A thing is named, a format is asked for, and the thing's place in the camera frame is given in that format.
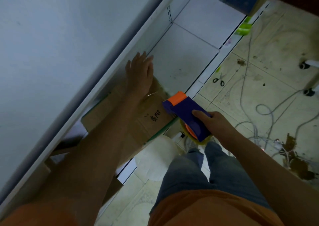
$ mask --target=white wall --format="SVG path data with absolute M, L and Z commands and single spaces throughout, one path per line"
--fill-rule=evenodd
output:
M 0 203 L 161 0 L 0 0 Z

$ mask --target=forearm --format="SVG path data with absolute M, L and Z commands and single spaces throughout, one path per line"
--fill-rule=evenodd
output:
M 118 166 L 122 142 L 138 103 L 133 96 L 126 97 L 58 165 L 37 200 L 67 199 L 70 203 L 67 208 L 74 209 L 80 222 L 95 220 Z
M 319 193 L 237 133 L 222 145 L 234 154 L 283 223 L 318 225 Z

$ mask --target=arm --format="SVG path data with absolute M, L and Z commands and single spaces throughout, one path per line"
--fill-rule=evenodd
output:
M 139 53 L 126 65 L 127 94 L 49 176 L 34 200 L 64 208 L 79 225 L 93 225 L 118 166 L 129 120 L 153 80 L 153 57 Z
M 286 226 L 319 225 L 319 193 L 241 135 L 219 112 L 193 111 L 225 149 L 238 159 Z

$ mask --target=person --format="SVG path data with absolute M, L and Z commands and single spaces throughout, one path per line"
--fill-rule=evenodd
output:
M 53 171 L 38 194 L 0 226 L 93 225 L 122 150 L 129 118 L 148 93 L 153 57 L 144 52 L 126 65 L 127 93 L 118 105 Z M 200 119 L 226 155 L 211 141 L 203 154 L 188 143 L 163 178 L 148 225 L 319 225 L 319 193 L 281 167 L 241 135 L 218 112 Z

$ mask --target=scissors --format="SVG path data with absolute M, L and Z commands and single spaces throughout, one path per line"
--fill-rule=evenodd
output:
M 221 80 L 222 78 L 223 78 L 223 76 L 222 76 L 222 74 L 220 74 L 220 78 L 219 79 L 218 78 L 213 79 L 213 83 L 216 83 L 216 82 L 218 82 L 220 80 L 220 86 L 224 86 L 225 82 Z

